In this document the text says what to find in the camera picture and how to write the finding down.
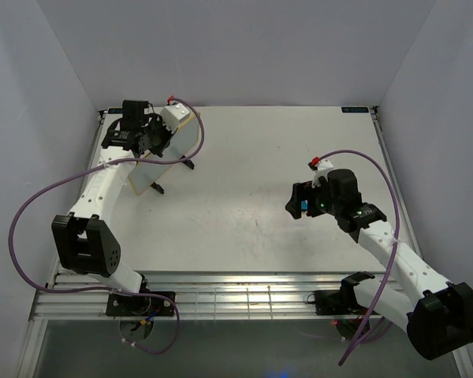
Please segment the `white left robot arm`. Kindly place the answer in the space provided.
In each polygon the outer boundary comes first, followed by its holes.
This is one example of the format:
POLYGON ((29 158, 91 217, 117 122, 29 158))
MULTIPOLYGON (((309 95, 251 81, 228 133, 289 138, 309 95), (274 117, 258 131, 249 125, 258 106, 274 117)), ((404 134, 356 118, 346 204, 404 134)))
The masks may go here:
POLYGON ((148 151, 161 157, 172 136, 149 102, 124 100, 121 117, 109 126, 102 141, 98 171, 89 175, 68 214, 57 215, 51 224, 62 267, 126 291, 124 304, 137 315, 150 309, 151 295, 141 288, 143 277, 121 260, 110 218, 135 160, 148 151))

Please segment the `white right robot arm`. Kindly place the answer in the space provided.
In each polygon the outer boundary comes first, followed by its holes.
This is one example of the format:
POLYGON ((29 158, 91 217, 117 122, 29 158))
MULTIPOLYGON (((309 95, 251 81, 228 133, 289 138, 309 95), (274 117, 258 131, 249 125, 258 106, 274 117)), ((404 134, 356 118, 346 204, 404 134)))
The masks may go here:
POLYGON ((285 209, 294 219, 329 214, 338 227, 385 267, 401 289, 380 286, 368 272, 343 279, 342 307, 358 313, 372 309, 401 328, 425 359, 473 343, 473 290, 467 283, 452 283, 434 271, 407 243, 393 236, 391 224, 375 205, 364 202, 353 171, 322 169, 311 181, 294 183, 285 209))

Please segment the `yellow framed whiteboard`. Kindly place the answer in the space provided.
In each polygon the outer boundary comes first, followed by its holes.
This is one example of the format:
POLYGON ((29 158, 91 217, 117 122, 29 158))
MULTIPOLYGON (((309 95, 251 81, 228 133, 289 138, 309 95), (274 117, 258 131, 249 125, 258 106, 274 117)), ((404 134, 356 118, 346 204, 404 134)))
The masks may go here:
MULTIPOLYGON (((198 143, 199 123, 194 115, 191 115, 179 126, 177 132, 170 141, 170 145, 164 150, 162 157, 148 154, 147 160, 175 161, 186 156, 198 143)), ((141 195, 158 178, 170 168, 170 165, 156 165, 150 163, 138 163, 128 176, 128 181, 135 195, 141 195)))

